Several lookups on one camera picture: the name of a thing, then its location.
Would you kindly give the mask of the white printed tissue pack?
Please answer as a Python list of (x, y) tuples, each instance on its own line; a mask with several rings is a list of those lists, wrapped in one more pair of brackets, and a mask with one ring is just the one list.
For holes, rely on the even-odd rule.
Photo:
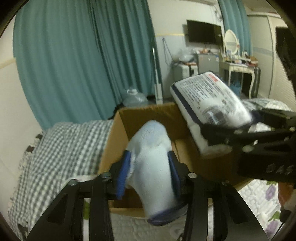
[(176, 81), (170, 92), (203, 157), (232, 151), (219, 132), (248, 130), (253, 124), (251, 112), (213, 72)]

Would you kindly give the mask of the white sock with blue trim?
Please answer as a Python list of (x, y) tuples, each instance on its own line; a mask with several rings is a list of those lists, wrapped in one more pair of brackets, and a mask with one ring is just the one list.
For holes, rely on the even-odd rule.
[(125, 186), (140, 197), (147, 221), (163, 226), (185, 215), (187, 204), (176, 197), (173, 188), (166, 128), (158, 121), (148, 121), (132, 137), (127, 150), (131, 159)]

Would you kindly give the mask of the white sliding wardrobe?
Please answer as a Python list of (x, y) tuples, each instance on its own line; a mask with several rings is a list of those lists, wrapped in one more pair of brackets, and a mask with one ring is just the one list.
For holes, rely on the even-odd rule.
[(252, 54), (261, 69), (258, 96), (282, 101), (292, 106), (295, 94), (276, 52), (276, 28), (286, 23), (276, 14), (248, 14)]

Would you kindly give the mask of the white floral quilt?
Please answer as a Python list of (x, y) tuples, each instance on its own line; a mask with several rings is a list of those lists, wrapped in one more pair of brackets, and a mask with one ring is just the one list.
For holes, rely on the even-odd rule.
[[(278, 185), (256, 179), (239, 190), (239, 194), (271, 240), (281, 225)], [(156, 227), (145, 218), (111, 214), (115, 240), (177, 240), (184, 231), (185, 221), (186, 217), (182, 216), (172, 223)]]

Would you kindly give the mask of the brown cardboard box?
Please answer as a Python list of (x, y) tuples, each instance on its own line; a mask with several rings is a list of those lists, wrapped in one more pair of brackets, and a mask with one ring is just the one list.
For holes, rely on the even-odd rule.
[(103, 173), (129, 151), (130, 168), (123, 181), (125, 194), (109, 203), (115, 214), (150, 218), (181, 203), (173, 191), (168, 152), (192, 172), (211, 181), (228, 180), (241, 189), (250, 179), (234, 171), (233, 154), (201, 155), (187, 122), (174, 103), (123, 108), (113, 120), (99, 165)]

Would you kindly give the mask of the blue plastic bag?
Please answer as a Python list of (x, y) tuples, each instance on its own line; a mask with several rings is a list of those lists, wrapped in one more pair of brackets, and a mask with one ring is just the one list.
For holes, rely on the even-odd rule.
[(238, 96), (241, 95), (241, 82), (239, 80), (231, 81), (230, 89)]

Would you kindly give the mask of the grey checkered blanket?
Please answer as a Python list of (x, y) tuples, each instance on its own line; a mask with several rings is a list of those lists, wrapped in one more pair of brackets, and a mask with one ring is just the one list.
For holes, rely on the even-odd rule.
[[(273, 99), (243, 99), (242, 103), (248, 110), (292, 111)], [(97, 174), (112, 122), (57, 123), (35, 137), (20, 160), (21, 173), (8, 208), (11, 229), (20, 240), (26, 240), (66, 181)]]

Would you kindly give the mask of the grey mini fridge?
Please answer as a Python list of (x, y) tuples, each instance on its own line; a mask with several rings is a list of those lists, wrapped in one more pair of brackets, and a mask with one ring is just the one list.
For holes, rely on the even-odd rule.
[(197, 55), (198, 72), (204, 73), (211, 71), (219, 75), (219, 57), (214, 54), (198, 54)]

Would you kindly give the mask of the white suitcase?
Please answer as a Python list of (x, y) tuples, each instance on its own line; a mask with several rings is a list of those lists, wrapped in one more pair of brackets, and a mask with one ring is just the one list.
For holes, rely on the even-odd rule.
[(198, 75), (197, 65), (179, 64), (173, 68), (174, 80), (179, 81), (194, 75)]

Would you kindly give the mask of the white upright mop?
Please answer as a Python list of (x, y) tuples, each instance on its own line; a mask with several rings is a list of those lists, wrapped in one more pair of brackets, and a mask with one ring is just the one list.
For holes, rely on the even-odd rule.
[(155, 97), (156, 97), (156, 104), (163, 104), (161, 72), (159, 70), (159, 58), (157, 53), (157, 45), (156, 45), (155, 37), (152, 37), (152, 55), (153, 55), (154, 72), (155, 72), (154, 91), (155, 91)]

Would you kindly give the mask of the white oval vanity mirror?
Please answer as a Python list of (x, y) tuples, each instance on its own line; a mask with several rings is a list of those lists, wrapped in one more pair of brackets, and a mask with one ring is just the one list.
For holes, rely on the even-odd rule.
[(236, 34), (232, 30), (227, 30), (223, 38), (224, 53), (229, 59), (238, 59), (240, 44)]

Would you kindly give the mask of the clear plastic water jug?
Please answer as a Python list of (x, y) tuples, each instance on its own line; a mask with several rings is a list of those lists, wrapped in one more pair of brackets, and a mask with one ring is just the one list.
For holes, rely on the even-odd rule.
[(129, 88), (122, 94), (122, 103), (125, 107), (136, 108), (148, 105), (148, 99), (143, 93), (138, 92), (136, 88)]

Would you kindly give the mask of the teal curtain by wardrobe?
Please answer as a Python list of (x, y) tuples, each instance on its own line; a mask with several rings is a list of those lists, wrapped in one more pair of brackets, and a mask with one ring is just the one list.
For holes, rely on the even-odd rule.
[(239, 40), (240, 52), (252, 53), (250, 27), (244, 4), (241, 0), (219, 0), (224, 29), (232, 30)]

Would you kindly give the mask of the teal window curtain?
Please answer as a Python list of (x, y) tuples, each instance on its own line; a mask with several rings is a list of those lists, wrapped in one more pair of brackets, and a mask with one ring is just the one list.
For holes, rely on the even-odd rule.
[(30, 108), (47, 129), (106, 120), (130, 87), (154, 95), (147, 1), (29, 1), (13, 51)]

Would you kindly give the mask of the black wall television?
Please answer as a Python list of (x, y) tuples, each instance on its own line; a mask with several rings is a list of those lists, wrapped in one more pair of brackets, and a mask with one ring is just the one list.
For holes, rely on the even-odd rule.
[(187, 31), (190, 42), (223, 45), (222, 29), (219, 25), (187, 20)]

